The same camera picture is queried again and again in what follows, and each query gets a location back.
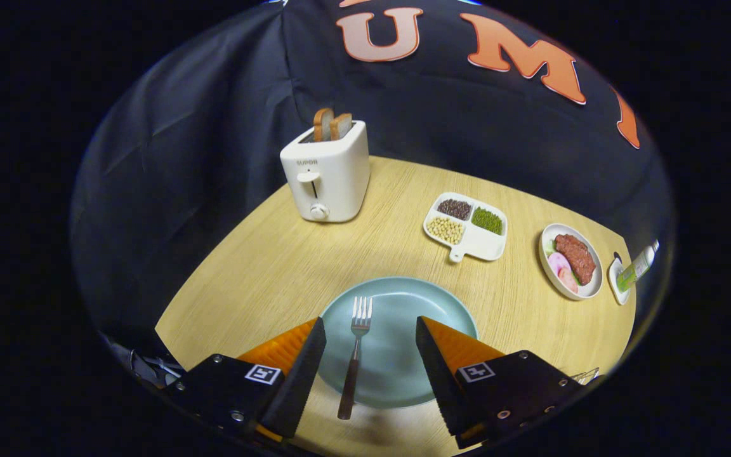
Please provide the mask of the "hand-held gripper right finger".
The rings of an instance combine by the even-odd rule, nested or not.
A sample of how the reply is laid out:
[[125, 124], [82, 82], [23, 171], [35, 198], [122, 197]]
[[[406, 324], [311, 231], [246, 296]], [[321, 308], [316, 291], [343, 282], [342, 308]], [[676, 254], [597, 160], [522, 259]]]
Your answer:
[[502, 353], [419, 316], [416, 347], [439, 413], [460, 449], [516, 439], [600, 383], [600, 370], [568, 375], [533, 351]]

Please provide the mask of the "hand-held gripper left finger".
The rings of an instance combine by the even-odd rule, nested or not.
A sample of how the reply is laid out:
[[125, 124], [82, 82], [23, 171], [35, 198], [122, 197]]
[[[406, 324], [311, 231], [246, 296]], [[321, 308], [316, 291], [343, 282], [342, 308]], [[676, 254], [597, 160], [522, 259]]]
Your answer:
[[166, 399], [235, 439], [293, 439], [327, 345], [317, 317], [231, 357], [212, 354], [166, 387]]

